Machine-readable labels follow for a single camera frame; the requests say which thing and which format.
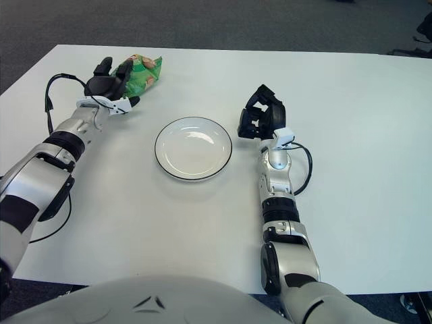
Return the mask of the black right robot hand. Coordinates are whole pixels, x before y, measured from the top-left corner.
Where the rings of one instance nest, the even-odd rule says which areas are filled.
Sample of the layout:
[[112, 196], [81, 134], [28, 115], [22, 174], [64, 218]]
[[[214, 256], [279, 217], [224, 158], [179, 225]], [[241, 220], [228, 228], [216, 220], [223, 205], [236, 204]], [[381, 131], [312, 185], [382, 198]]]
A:
[[275, 130], [286, 126], [286, 109], [264, 84], [260, 85], [248, 100], [240, 115], [240, 138], [269, 140]]

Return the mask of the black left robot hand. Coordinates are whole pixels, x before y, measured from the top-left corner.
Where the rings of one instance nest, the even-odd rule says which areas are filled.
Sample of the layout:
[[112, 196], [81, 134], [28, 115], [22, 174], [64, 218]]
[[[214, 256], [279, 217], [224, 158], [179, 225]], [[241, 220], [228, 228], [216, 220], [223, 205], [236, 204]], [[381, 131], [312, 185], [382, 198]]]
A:
[[126, 60], [111, 75], [112, 58], [106, 57], [93, 72], [93, 77], [84, 85], [84, 97], [77, 107], [106, 108], [110, 114], [126, 114], [136, 106], [140, 98], [127, 97], [126, 85], [130, 79], [133, 61]]

